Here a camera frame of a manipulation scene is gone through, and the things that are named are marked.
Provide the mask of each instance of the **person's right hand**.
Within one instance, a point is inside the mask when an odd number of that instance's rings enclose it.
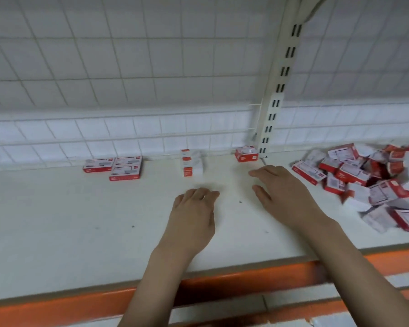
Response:
[[[250,171],[249,175],[264,183],[268,192],[258,185],[253,185],[252,189],[265,210],[282,224],[303,231],[313,224],[330,220],[306,186],[283,166],[267,165]]]

